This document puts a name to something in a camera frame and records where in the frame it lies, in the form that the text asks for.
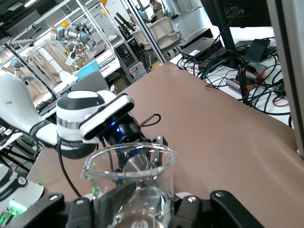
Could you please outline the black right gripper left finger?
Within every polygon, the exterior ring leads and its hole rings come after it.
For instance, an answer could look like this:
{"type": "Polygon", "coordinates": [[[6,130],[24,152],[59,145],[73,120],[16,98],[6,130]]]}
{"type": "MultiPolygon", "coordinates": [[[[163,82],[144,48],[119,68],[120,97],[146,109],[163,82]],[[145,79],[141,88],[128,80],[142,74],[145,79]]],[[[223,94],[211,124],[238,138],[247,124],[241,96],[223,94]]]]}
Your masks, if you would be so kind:
{"type": "Polygon", "coordinates": [[[13,219],[10,228],[114,228],[119,209],[135,189],[134,183],[125,183],[93,200],[70,202],[61,193],[50,193],[13,219]]]}

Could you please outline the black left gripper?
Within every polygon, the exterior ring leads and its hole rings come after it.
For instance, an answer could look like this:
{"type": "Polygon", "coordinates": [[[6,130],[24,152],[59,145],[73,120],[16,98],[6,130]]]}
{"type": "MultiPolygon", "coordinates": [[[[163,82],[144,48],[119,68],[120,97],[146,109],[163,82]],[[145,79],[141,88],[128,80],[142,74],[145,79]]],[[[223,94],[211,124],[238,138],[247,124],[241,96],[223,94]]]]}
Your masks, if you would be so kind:
{"type": "MultiPolygon", "coordinates": [[[[142,133],[138,122],[130,114],[126,114],[120,119],[113,121],[110,126],[104,130],[104,139],[110,145],[133,142],[151,142],[151,139],[147,138],[142,133]]],[[[163,135],[159,135],[154,138],[152,143],[163,145],[164,147],[168,146],[168,143],[163,135]]],[[[115,150],[115,153],[118,158],[118,167],[114,172],[123,172],[123,168],[126,164],[125,153],[121,150],[115,150]]],[[[154,158],[152,163],[154,166],[162,166],[162,149],[154,150],[154,158]]]]}

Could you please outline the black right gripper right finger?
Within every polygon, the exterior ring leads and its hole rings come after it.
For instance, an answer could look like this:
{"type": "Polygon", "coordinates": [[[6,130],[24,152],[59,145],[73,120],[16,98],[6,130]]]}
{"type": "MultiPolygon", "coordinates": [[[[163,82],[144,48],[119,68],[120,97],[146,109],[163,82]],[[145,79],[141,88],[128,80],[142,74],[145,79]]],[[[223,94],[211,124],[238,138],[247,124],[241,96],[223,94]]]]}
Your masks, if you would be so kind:
{"type": "Polygon", "coordinates": [[[216,190],[209,199],[188,192],[174,195],[174,228],[264,228],[229,191],[216,190]]]}

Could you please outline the steel double jigger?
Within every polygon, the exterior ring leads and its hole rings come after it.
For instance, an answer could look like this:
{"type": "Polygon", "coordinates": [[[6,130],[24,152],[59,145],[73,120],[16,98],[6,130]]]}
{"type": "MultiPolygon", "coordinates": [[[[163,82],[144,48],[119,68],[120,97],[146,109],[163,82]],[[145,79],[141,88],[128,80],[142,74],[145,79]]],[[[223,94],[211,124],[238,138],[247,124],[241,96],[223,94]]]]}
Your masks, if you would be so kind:
{"type": "Polygon", "coordinates": [[[153,164],[147,155],[145,154],[137,154],[132,156],[124,165],[123,172],[141,172],[152,170],[156,168],[156,165],[153,164]]]}

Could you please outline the clear glass beaker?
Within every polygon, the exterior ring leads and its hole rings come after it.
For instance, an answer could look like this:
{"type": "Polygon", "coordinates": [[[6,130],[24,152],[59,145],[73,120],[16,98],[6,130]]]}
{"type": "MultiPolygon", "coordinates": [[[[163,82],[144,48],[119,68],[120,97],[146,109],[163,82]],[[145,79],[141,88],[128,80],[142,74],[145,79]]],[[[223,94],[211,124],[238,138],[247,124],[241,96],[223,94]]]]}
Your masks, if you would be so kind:
{"type": "Polygon", "coordinates": [[[125,183],[135,191],[115,217],[114,228],[169,228],[174,214],[173,166],[177,153],[170,147],[153,143],[126,143],[105,147],[87,157],[81,178],[92,185],[93,199],[125,183]],[[154,150],[162,149],[162,166],[141,172],[114,172],[118,167],[115,150],[124,151],[126,162],[145,154],[153,162],[154,150]]]}

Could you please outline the brown table mat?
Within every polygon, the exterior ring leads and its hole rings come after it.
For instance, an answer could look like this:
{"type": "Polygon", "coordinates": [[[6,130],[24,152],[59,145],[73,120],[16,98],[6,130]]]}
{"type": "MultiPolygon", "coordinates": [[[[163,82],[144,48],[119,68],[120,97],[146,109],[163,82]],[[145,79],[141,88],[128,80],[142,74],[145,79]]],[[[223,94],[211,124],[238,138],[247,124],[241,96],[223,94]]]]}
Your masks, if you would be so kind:
{"type": "Polygon", "coordinates": [[[292,128],[252,109],[172,63],[124,90],[148,138],[176,150],[174,191],[207,199],[231,192],[265,228],[304,228],[304,160],[292,128]]]}

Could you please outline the dark grey office chair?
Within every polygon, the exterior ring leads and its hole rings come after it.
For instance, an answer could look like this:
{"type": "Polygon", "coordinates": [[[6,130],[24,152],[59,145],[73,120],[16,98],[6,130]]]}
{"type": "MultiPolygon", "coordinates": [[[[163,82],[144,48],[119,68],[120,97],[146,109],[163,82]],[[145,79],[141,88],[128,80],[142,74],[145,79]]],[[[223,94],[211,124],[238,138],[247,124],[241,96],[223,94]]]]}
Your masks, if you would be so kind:
{"type": "Polygon", "coordinates": [[[110,88],[99,71],[94,71],[82,79],[79,79],[71,88],[71,91],[110,91],[110,88]]]}

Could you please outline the blue box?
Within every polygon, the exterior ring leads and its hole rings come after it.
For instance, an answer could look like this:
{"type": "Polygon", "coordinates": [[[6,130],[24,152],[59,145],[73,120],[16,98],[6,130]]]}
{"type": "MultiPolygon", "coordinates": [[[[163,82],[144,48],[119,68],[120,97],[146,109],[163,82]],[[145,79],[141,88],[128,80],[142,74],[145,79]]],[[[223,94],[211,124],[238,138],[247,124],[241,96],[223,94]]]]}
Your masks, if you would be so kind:
{"type": "Polygon", "coordinates": [[[76,77],[79,79],[84,78],[85,76],[87,76],[88,74],[97,71],[99,68],[99,64],[97,61],[93,61],[91,63],[89,63],[88,65],[84,66],[83,68],[81,68],[77,73],[76,73],[76,77]]]}

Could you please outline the black computer tower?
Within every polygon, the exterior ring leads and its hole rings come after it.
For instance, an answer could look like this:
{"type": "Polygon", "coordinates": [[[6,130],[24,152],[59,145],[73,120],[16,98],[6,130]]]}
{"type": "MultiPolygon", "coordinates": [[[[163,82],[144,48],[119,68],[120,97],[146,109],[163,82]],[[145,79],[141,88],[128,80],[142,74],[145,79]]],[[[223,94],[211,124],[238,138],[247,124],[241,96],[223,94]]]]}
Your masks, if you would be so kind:
{"type": "Polygon", "coordinates": [[[134,58],[124,43],[114,48],[119,58],[123,61],[126,68],[129,70],[134,63],[134,58]]]}

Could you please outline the beige office chair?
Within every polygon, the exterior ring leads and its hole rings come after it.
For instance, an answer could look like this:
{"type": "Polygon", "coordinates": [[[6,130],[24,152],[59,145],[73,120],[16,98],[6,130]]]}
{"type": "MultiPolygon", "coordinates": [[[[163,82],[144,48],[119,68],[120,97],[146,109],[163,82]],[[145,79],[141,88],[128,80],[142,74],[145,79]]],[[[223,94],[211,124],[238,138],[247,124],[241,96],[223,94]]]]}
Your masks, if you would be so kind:
{"type": "Polygon", "coordinates": [[[130,33],[131,36],[136,40],[137,44],[139,46],[143,46],[145,51],[148,51],[149,55],[149,66],[152,66],[152,58],[151,58],[151,53],[153,52],[153,49],[148,42],[147,38],[145,37],[143,31],[141,29],[137,29],[133,32],[130,33]]]}
{"type": "Polygon", "coordinates": [[[167,59],[170,58],[169,50],[180,50],[178,45],[184,41],[179,30],[175,30],[168,17],[163,17],[148,26],[156,43],[167,59]]]}

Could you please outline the grey orange device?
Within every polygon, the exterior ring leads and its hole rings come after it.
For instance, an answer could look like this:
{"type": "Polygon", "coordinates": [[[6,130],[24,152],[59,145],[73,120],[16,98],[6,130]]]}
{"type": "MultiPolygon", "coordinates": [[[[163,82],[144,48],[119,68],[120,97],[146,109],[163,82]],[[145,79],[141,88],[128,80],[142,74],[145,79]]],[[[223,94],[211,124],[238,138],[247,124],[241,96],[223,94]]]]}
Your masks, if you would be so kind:
{"type": "MultiPolygon", "coordinates": [[[[245,70],[245,76],[246,76],[246,88],[250,89],[253,87],[253,85],[260,83],[263,80],[263,76],[265,74],[265,70],[262,72],[256,71],[256,72],[251,72],[249,70],[245,70]]],[[[227,79],[226,80],[226,85],[241,93],[241,86],[240,86],[240,82],[237,81],[236,78],[233,79],[227,79]]]]}

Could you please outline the black flat case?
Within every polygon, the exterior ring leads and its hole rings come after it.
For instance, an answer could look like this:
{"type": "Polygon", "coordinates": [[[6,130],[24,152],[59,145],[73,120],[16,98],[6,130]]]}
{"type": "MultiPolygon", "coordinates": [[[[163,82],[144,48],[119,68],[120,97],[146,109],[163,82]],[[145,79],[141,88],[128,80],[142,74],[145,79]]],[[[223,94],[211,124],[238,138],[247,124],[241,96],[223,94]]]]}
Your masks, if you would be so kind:
{"type": "Polygon", "coordinates": [[[210,28],[202,28],[180,44],[180,53],[186,57],[200,59],[223,48],[222,42],[213,38],[210,28]]]}

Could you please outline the green circuit board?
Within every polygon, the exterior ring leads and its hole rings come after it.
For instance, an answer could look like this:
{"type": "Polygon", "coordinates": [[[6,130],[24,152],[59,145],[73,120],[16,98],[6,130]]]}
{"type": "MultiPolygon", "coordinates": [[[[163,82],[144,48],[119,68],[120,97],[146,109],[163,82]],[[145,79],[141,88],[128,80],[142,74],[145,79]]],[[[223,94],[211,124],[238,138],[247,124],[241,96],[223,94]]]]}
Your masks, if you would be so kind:
{"type": "Polygon", "coordinates": [[[281,95],[281,96],[286,95],[284,83],[279,83],[279,84],[277,84],[277,85],[274,87],[273,91],[274,91],[277,95],[281,95]]]}

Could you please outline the seated person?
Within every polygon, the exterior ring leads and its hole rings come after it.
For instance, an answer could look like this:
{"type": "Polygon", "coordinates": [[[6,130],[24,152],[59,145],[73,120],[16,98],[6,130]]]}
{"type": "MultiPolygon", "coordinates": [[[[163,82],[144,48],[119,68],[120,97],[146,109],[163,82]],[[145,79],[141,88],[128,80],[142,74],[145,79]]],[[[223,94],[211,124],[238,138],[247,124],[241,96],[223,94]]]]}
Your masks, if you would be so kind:
{"type": "Polygon", "coordinates": [[[154,23],[164,17],[162,4],[156,0],[150,0],[150,4],[153,8],[153,15],[151,16],[150,23],[154,23]]]}

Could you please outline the aluminium frame post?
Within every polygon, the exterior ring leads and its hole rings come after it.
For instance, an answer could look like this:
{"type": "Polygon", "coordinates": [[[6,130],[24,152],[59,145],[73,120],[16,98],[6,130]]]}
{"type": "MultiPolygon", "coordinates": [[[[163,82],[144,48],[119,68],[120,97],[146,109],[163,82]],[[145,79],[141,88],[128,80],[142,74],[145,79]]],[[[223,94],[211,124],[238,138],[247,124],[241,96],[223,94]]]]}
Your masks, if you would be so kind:
{"type": "Polygon", "coordinates": [[[159,59],[159,61],[162,64],[164,64],[167,60],[166,60],[164,54],[162,53],[159,45],[157,44],[155,38],[153,37],[152,33],[150,32],[149,28],[147,27],[144,20],[142,19],[140,13],[138,12],[138,9],[133,4],[132,0],[123,0],[123,1],[128,6],[130,12],[133,14],[134,20],[137,21],[138,26],[140,27],[141,31],[145,35],[145,37],[146,37],[147,41],[149,42],[151,48],[154,50],[157,58],[159,59]]]}
{"type": "Polygon", "coordinates": [[[266,0],[299,155],[304,159],[304,0],[266,0]]]}

